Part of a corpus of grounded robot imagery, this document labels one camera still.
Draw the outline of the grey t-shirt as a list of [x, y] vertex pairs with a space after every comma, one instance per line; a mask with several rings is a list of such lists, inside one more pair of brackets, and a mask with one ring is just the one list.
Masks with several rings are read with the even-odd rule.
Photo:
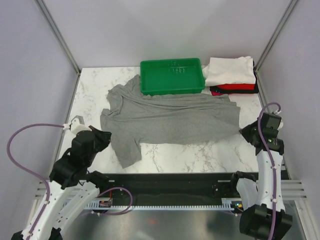
[[144, 95], [135, 75], [108, 91], [100, 126], [123, 168], [142, 159], [141, 144], [218, 142], [239, 132], [240, 107], [228, 96], [205, 93]]

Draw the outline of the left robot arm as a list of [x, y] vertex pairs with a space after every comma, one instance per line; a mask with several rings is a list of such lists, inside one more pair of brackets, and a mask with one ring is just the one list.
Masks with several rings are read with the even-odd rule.
[[110, 191], [108, 177], [98, 171], [88, 173], [96, 155], [111, 142], [111, 132], [93, 126], [78, 131], [62, 157], [53, 165], [41, 205], [24, 230], [13, 240], [61, 240], [65, 230], [85, 206]]

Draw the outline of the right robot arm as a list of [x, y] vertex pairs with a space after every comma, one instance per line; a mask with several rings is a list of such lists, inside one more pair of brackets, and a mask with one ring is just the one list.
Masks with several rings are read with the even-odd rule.
[[243, 211], [239, 231], [256, 240], [281, 240], [293, 224], [281, 189], [284, 142], [278, 138], [282, 118], [262, 112], [239, 132], [255, 148], [258, 177], [241, 171], [232, 175], [229, 191], [240, 197]]

